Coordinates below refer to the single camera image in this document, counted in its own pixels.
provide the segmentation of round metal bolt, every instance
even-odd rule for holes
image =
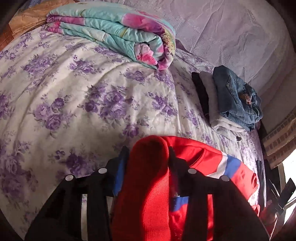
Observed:
[[[229,177],[227,177],[226,175],[223,175],[220,177],[222,181],[224,182],[228,182],[229,181]]]
[[[107,172],[107,168],[102,167],[102,168],[100,168],[100,169],[98,170],[98,172],[99,172],[100,174],[104,174],[104,173]]]
[[[197,170],[195,170],[194,168],[189,168],[188,173],[195,174],[195,173],[197,173]]]
[[[73,178],[74,178],[73,175],[67,175],[67,176],[65,177],[66,181],[72,181]]]

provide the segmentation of turquoise blanket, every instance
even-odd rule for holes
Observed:
[[[47,22],[48,31],[87,38],[153,69],[168,68],[175,55],[168,22],[121,4],[67,4],[51,10]]]

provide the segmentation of blue denim jeans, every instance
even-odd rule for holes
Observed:
[[[220,114],[247,131],[254,130],[255,123],[263,117],[261,99],[256,91],[223,65],[214,68],[213,79]]]

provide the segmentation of floral comforter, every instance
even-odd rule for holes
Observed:
[[[203,117],[191,72],[213,66],[177,50],[168,70],[152,70],[44,29],[0,52],[0,208],[22,238],[66,174],[88,175],[147,135],[202,141],[257,172],[257,133],[234,143]]]

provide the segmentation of curtain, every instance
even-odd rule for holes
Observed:
[[[273,169],[296,149],[296,106],[264,139],[267,160]]]

